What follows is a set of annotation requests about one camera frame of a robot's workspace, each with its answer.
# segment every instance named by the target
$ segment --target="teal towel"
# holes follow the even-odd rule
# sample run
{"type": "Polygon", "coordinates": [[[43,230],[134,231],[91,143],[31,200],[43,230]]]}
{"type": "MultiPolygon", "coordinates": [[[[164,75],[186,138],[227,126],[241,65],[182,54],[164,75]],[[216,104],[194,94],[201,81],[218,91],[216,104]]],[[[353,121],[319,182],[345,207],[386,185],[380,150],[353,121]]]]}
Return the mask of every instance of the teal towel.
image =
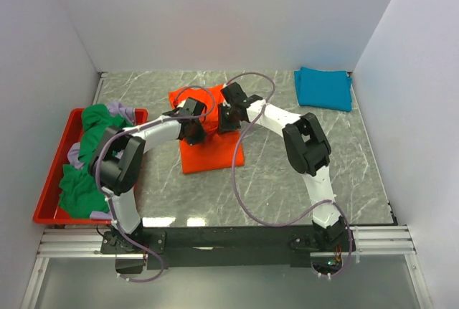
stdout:
{"type": "Polygon", "coordinates": [[[300,106],[350,112],[351,81],[346,71],[320,71],[302,67],[295,71],[298,103],[300,106]]]}

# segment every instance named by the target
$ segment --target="purple cloth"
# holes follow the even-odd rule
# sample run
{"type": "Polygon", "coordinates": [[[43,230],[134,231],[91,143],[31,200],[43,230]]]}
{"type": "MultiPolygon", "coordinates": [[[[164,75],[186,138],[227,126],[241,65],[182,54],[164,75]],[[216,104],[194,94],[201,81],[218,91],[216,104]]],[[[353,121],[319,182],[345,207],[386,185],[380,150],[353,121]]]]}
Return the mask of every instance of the purple cloth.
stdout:
{"type": "Polygon", "coordinates": [[[78,159],[78,155],[80,155],[80,142],[73,144],[67,153],[67,159],[69,160],[69,163],[75,169],[80,170],[85,164],[78,159]]]}
{"type": "Polygon", "coordinates": [[[112,101],[107,105],[108,112],[112,117],[119,114],[132,125],[136,124],[136,112],[132,107],[125,107],[119,101],[112,101]]]}
{"type": "Polygon", "coordinates": [[[101,211],[93,211],[93,212],[91,212],[91,215],[89,216],[89,218],[91,218],[91,219],[103,219],[103,220],[112,219],[112,214],[110,212],[108,212],[106,214],[105,212],[101,212],[101,211]]]}
{"type": "MultiPolygon", "coordinates": [[[[136,124],[136,110],[132,107],[125,107],[119,101],[112,101],[107,105],[108,112],[112,117],[119,114],[123,118],[125,118],[129,123],[132,125],[136,124]]],[[[67,160],[69,163],[75,167],[75,169],[80,170],[85,165],[83,162],[80,162],[78,156],[80,155],[80,142],[75,143],[70,148],[69,152],[67,153],[67,160]]],[[[120,151],[116,157],[121,158],[123,152],[120,151]]]]}

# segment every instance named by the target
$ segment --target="white wall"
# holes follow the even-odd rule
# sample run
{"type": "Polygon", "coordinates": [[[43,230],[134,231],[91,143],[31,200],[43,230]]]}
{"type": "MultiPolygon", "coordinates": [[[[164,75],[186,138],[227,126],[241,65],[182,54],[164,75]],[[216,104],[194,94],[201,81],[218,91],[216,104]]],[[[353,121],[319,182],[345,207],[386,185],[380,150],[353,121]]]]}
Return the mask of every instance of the white wall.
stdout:
{"type": "Polygon", "coordinates": [[[392,0],[354,72],[391,203],[436,308],[458,308],[459,0],[392,0]]]}
{"type": "Polygon", "coordinates": [[[61,0],[98,70],[352,70],[390,0],[61,0]]]}
{"type": "Polygon", "coordinates": [[[18,308],[42,227],[34,208],[71,109],[95,69],[57,0],[0,0],[0,298],[18,308]]]}

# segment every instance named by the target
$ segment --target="green cloth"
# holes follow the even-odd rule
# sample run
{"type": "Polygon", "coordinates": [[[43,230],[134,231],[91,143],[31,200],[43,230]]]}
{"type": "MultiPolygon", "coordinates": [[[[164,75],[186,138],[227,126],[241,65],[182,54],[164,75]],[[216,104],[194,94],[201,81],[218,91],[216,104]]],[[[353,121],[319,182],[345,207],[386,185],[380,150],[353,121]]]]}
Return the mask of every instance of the green cloth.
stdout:
{"type": "Polygon", "coordinates": [[[119,114],[112,117],[107,106],[102,104],[86,108],[82,112],[81,120],[84,134],[80,142],[78,159],[85,165],[81,170],[77,170],[70,164],[65,164],[64,176],[59,183],[62,190],[59,206],[72,218],[89,218],[93,211],[108,212],[105,198],[98,191],[94,178],[87,172],[87,165],[108,126],[132,126],[119,114]]]}

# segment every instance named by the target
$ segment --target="gray marble floor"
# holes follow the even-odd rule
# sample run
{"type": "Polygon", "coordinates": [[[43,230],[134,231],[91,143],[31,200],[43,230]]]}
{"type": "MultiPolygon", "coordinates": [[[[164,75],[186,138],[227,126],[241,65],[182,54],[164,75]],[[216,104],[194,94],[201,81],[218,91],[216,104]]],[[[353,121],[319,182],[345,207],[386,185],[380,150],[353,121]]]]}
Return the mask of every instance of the gray marble floor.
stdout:
{"type": "MultiPolygon", "coordinates": [[[[99,103],[119,100],[148,109],[149,120],[170,109],[168,91],[186,85],[211,87],[240,72],[109,72],[99,103]]],[[[353,97],[351,113],[298,106],[293,72],[264,72],[275,79],[271,103],[294,113],[317,115],[331,144],[331,180],[336,201],[353,224],[392,223],[387,197],[378,174],[359,106],[353,97]]],[[[266,97],[270,84],[252,75],[239,80],[248,94],[266,97]]],[[[245,166],[237,170],[242,198],[259,218],[286,222],[309,207],[305,185],[288,163],[281,137],[255,127],[243,143],[245,166]]],[[[178,141],[163,144],[144,159],[136,192],[144,224],[150,226],[253,225],[236,202],[231,171],[220,169],[183,175],[178,141]]],[[[299,224],[308,224],[305,217],[299,224]]]]}

